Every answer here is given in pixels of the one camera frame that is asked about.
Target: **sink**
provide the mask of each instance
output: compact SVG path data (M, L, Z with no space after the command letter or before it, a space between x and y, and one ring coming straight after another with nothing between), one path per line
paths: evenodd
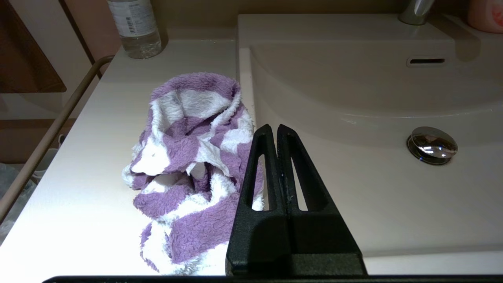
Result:
M256 126L297 131L365 257L503 250L503 36L449 16L240 15L238 48ZM420 126L458 154L419 161Z

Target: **overflow drain slot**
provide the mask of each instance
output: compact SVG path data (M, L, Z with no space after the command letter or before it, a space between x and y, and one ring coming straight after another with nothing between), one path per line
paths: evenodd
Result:
M446 62L442 56L411 56L407 59L407 67L440 67Z

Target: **plastic bottle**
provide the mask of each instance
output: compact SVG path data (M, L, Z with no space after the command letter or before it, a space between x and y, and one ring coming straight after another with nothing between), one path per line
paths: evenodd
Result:
M503 33L503 0L471 0L468 23L481 31Z
M108 0L108 7L129 57L145 59L161 52L150 0Z

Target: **towel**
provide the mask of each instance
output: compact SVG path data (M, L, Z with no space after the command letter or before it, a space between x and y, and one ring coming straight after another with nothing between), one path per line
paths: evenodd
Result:
M174 77L155 89L147 125L124 168L152 219L140 256L161 274L225 275L225 253L253 138L239 84L218 74ZM252 208L264 208L262 167Z

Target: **chrome faucet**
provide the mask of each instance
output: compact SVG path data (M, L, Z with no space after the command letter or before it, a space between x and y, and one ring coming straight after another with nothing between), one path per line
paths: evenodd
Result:
M407 8L398 16L398 19L409 25L424 25L433 2L435 0L410 0Z

